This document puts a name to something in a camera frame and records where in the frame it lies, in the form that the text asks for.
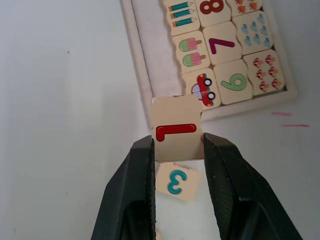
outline car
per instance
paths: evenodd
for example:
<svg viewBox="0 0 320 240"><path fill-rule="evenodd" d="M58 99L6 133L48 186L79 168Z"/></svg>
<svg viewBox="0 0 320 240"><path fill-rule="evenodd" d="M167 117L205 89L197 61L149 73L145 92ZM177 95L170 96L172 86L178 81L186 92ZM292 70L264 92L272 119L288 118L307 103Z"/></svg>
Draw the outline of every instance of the car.
<svg viewBox="0 0 320 240"><path fill-rule="evenodd" d="M196 82L197 84L191 88L191 93L201 100L205 106L213 106L216 94L210 91L209 88L213 83L212 80L207 78L207 75L203 73L196 78Z"/></svg>

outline puzzle board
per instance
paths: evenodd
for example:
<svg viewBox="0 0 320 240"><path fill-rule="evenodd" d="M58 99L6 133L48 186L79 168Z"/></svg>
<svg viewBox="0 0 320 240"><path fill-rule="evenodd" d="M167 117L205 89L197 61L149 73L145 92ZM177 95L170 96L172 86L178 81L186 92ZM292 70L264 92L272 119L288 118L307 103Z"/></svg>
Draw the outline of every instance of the puzzle board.
<svg viewBox="0 0 320 240"><path fill-rule="evenodd" d="M215 18L214 20L217 22L217 24L215 22L214 25L207 23L207 14L204 14L204 16L200 16L199 18L200 22L202 21L201 19L203 19L202 22L204 24L200 24L199 27L198 25L194 24L196 22L196 20L194 20L196 17L194 16L195 11L192 10L199 10L201 7L201 3L199 5L199 2L203 1L176 1L178 0L121 0L129 44L136 69L138 84L140 87L142 103L146 118L149 123L151 118L150 107L153 97L194 93L195 95L198 95L199 100L201 101L203 97L206 99L208 98L206 103L203 102L204 111L202 114L202 120L207 121L254 109L264 108L291 100L297 96L297 90L290 70L287 54L281 39L281 33L273 14L273 8L270 0L263 0L262 7L260 8L260 4L257 4L257 6L255 6L257 9L255 10L252 10L252 5L250 5L250 3L248 3L248 6L246 6L247 0L243 0L243 3L242 1L239 1L238 5L241 4L240 10L242 12L238 11L237 14L235 12L238 10L237 8L239 6L237 6L235 9L230 3L231 1L235 0L214 0L212 5L214 8L219 8L216 2L223 2L223 6L225 8L229 8L230 13L229 11L221 11L221 13L223 13L221 15L222 20ZM165 10L166 7L169 9L170 7L175 6L176 8L176 5L181 6L180 4L184 4L185 2L192 2L191 6L193 5L195 9L187 6L189 8L177 9L171 12L167 12ZM192 14L192 17L188 17L191 18L190 23L188 23L192 25L191 30L188 30L188 28L185 27L186 21L179 21L181 17L179 18L178 16L178 20L175 20L177 13L178 15L183 15L183 13L187 14L185 10L188 10L188 13ZM207 10L208 7L204 6L203 11L206 12ZM230 16L230 21L225 19L226 14L232 15ZM248 15L252 15L253 17L251 19L247 19ZM179 31L177 33L176 28L179 25L183 25L183 31ZM228 34L219 31L219 29L229 29ZM192 31L203 32L203 37L198 33L198 35L195 37L190 36ZM215 34L215 32L218 33L218 37L220 37L220 34L222 34L221 37L225 40L221 41L221 39L218 37L212 37L212 34ZM180 43L184 40L180 39L183 34L187 35L187 38L184 39L190 40L189 42L184 41L184 43L180 45ZM203 50L204 43L207 45L209 55L205 50ZM189 56L184 58L184 51L188 50L186 48L190 47L189 44L192 44L194 49L190 48L191 50L188 54ZM239 57L239 45L242 47L241 57ZM196 47L201 49L199 54L196 54ZM215 58L215 56L212 54L215 52L215 49L218 53L221 47L225 47L226 54L223 55L225 56L225 59ZM277 59L277 62L274 64L275 69L271 72L272 74L279 74L281 79L278 79L277 77L270 79L271 77L269 75L264 75L269 74L269 69L267 70L268 64L266 63L261 64L261 69L255 69L256 66L254 66L254 63L252 63L252 66L249 66L246 70L241 71L242 73L234 72L234 74L231 74L231 77L234 75L236 75L236 77L238 76L237 79L231 79L230 73L228 72L221 72L221 69L226 69L226 66L221 67L223 64L228 64L230 61L234 60L238 61L239 65L232 66L233 71L238 71L239 66L248 64L248 61L254 57L250 56L251 54L257 55L256 58L258 58L260 55L262 57L264 56L264 54L257 54L258 52L271 50L276 51L276 56L271 56L271 58ZM219 75L223 78L217 79L216 76L217 82L213 83L213 86L218 86L219 94L213 95L211 86L208 87L208 91L199 91L201 86L195 86L197 84L196 79L194 80L195 85L191 86L193 88L186 89L186 86L190 85L191 83L189 79L186 81L182 76L207 68L207 62L204 61L207 61L208 59L210 59L211 62L209 68L215 71L216 67L216 71L220 71ZM259 59L259 61L265 62L266 59ZM203 66L201 68L197 68L197 66L200 64L203 64ZM188 71L185 68L187 67L186 65L192 68L191 71ZM221 90L223 86L221 83L223 83L226 89ZM228 90L234 91L234 93L236 90L240 92L236 92L238 96L235 97L232 95L232 92ZM221 99L225 99L225 101L222 101L222 104L219 104L217 107L214 106L212 101L211 105L209 105L208 103L210 100L212 100L210 99L212 96L220 96Z"/></svg>

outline green number 6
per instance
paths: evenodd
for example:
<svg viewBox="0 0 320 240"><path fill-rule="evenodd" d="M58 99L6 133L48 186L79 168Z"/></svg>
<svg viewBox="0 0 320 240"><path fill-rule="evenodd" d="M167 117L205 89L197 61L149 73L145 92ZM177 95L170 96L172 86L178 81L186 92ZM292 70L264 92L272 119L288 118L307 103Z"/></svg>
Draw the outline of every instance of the green number 6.
<svg viewBox="0 0 320 240"><path fill-rule="evenodd" d="M237 73L232 75L229 81L230 83L226 81L221 81L221 85L233 91L241 91L247 87L247 79L242 74Z"/></svg>

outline car wheel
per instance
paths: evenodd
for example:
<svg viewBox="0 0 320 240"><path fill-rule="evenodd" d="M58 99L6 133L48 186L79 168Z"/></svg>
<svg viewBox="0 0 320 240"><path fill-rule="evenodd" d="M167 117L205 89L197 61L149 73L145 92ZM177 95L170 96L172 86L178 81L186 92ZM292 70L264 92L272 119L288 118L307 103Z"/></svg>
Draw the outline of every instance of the car wheel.
<svg viewBox="0 0 320 240"><path fill-rule="evenodd" d="M207 87L211 86L211 84L212 84L212 81L211 81L210 78L206 78L206 79L204 80L204 85L206 85Z"/></svg>
<svg viewBox="0 0 320 240"><path fill-rule="evenodd" d="M216 95L211 91L208 93L208 99L213 100L216 98Z"/></svg>

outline white background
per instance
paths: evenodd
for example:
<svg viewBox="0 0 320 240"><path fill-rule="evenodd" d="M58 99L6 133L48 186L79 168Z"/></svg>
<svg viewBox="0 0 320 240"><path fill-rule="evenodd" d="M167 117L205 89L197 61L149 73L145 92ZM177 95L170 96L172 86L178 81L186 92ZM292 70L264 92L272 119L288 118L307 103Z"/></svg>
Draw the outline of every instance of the white background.
<svg viewBox="0 0 320 240"><path fill-rule="evenodd" d="M315 240L320 2L272 3L299 98L202 127L235 143L302 237ZM1 240L90 239L108 180L133 142L148 134L117 0L1 0ZM189 164L202 171L200 163ZM157 193L157 224L166 240L219 239L207 195L204 176L193 205Z"/></svg>

